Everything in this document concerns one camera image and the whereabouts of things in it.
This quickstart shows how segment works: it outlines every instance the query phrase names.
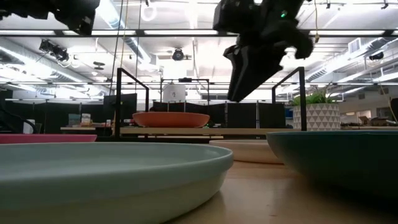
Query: pink plate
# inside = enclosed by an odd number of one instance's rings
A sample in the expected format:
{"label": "pink plate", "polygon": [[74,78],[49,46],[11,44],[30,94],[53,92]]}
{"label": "pink plate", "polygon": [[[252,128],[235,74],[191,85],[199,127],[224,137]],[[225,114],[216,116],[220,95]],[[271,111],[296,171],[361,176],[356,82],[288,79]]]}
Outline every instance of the pink plate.
{"label": "pink plate", "polygon": [[95,134],[0,134],[0,144],[94,142]]}

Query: orange bowl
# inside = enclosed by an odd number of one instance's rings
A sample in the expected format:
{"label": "orange bowl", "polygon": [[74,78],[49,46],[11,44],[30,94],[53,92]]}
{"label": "orange bowl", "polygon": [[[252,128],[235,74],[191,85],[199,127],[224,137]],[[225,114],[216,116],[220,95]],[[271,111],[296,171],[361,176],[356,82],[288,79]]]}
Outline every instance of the orange bowl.
{"label": "orange bowl", "polygon": [[210,116],[197,113],[147,112],[132,115],[134,121],[150,128],[201,128],[209,122]]}

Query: computer monitor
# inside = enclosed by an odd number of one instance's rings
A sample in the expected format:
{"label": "computer monitor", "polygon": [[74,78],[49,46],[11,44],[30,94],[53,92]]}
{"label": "computer monitor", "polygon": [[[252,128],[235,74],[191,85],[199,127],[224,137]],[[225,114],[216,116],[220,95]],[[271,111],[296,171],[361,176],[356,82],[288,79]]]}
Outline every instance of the computer monitor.
{"label": "computer monitor", "polygon": [[[116,95],[104,96],[104,114],[106,119],[114,119]],[[121,95],[121,115],[120,118],[132,119],[132,114],[137,112],[137,93]]]}

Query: security camera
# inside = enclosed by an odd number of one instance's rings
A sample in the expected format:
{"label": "security camera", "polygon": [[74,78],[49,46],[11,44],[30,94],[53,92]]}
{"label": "security camera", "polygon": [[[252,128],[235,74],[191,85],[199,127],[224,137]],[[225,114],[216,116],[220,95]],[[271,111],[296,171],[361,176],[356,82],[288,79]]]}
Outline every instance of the security camera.
{"label": "security camera", "polygon": [[184,53],[182,52],[182,49],[175,49],[172,59],[175,61],[181,61],[184,59]]}

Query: ceiling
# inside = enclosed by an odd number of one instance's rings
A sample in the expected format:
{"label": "ceiling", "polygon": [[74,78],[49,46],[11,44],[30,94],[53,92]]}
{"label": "ceiling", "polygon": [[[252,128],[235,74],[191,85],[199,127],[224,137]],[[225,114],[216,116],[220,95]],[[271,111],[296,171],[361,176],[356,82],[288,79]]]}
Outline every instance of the ceiling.
{"label": "ceiling", "polygon": [[[101,4],[105,4],[106,1],[112,0],[102,0]],[[317,1],[317,26],[319,29],[398,29],[398,2],[396,1],[387,1],[390,5],[386,9],[381,9],[384,5],[383,0],[331,0],[330,2],[331,6],[327,9],[326,0]],[[148,9],[144,1],[141,5],[140,1],[130,0],[128,7],[127,0],[114,0],[113,4],[115,11],[119,13],[121,10],[121,17],[127,18],[127,20],[123,20],[128,29],[211,29],[217,1],[157,0],[152,1]],[[97,9],[94,29],[110,29],[105,17]],[[313,1],[306,2],[302,6],[297,19],[300,21],[299,27],[302,29],[316,28]],[[49,19],[45,21],[11,16],[0,22],[0,29],[54,30],[67,29],[67,27],[57,22],[53,15],[50,15]],[[39,50],[42,41],[40,37],[7,37],[7,39],[20,45],[26,51],[43,55]],[[160,80],[159,70],[141,65],[137,61],[135,53],[124,44],[122,38],[49,37],[46,39],[67,48],[68,53],[76,58],[67,69],[89,80],[103,82],[112,77],[114,68],[120,66],[129,73],[137,75],[143,82],[159,82]],[[278,82],[299,66],[304,66],[306,71],[320,67],[329,59],[347,50],[348,43],[354,39],[354,37],[321,38],[319,43],[315,44],[312,55],[306,60],[294,59],[295,50],[288,49],[288,54],[281,62],[284,67],[283,71],[275,74],[269,82]],[[192,78],[209,78],[211,82],[229,82],[232,66],[222,54],[225,48],[235,43],[235,37],[140,37],[136,40],[145,52],[157,56],[157,65],[165,68],[181,66],[186,70],[184,74]],[[190,56],[190,60],[179,64],[174,63],[170,56],[176,48],[181,48],[185,55]],[[49,55],[43,57],[51,60],[54,66],[58,66],[53,57]],[[98,74],[93,75],[96,67],[93,62],[103,62],[104,70],[96,71]],[[339,72],[344,72],[347,75],[356,73],[359,67],[363,67],[360,63],[362,62],[356,62],[356,65],[351,64]],[[129,82],[130,80],[124,77],[123,81]]]}

